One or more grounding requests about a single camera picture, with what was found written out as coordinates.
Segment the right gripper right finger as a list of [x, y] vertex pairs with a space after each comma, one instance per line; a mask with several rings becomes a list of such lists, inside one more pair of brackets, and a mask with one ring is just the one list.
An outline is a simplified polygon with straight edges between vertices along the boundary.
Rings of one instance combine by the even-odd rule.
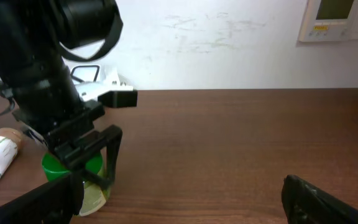
[[289, 224], [358, 224], [358, 210], [296, 175], [283, 180], [281, 200]]

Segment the green lid jar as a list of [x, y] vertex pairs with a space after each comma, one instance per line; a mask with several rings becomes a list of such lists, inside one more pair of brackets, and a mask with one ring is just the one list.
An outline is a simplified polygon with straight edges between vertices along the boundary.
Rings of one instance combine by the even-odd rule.
[[[69, 170], [49, 153], [44, 154], [42, 158], [42, 167], [48, 181], [55, 180], [58, 177], [69, 173]], [[104, 160], [100, 152], [86, 163], [86, 168], [100, 177], [106, 176]], [[102, 190], [97, 184], [90, 181], [84, 180], [83, 187], [84, 197], [79, 212], [80, 217], [85, 217], [98, 211], [104, 206], [110, 196], [109, 189]]]

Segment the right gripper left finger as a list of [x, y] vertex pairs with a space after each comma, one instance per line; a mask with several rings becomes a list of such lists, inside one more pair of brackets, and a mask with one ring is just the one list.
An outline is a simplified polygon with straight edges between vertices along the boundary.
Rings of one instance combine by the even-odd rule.
[[82, 178], [71, 172], [0, 206], [0, 223], [70, 223], [83, 196]]

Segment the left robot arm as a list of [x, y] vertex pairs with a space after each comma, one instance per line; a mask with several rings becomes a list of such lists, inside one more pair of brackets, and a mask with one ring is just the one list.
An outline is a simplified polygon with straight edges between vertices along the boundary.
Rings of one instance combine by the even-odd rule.
[[0, 1], [0, 96], [24, 134], [69, 171], [109, 188], [122, 130], [98, 132], [105, 108], [135, 106], [137, 91], [117, 77], [84, 81], [66, 61], [94, 62], [118, 43], [123, 28], [112, 0]]

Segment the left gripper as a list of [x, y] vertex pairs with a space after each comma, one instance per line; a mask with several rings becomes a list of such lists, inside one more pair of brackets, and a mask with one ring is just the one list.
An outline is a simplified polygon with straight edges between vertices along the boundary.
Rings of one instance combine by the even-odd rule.
[[[106, 81], [75, 85], [64, 65], [0, 68], [0, 95], [19, 105], [13, 116], [24, 124], [26, 134], [68, 170], [103, 190], [112, 186], [123, 132], [116, 125], [99, 132], [93, 123], [104, 116], [106, 107], [135, 107], [138, 92], [133, 86]], [[106, 149], [106, 177], [86, 168], [102, 149]]]

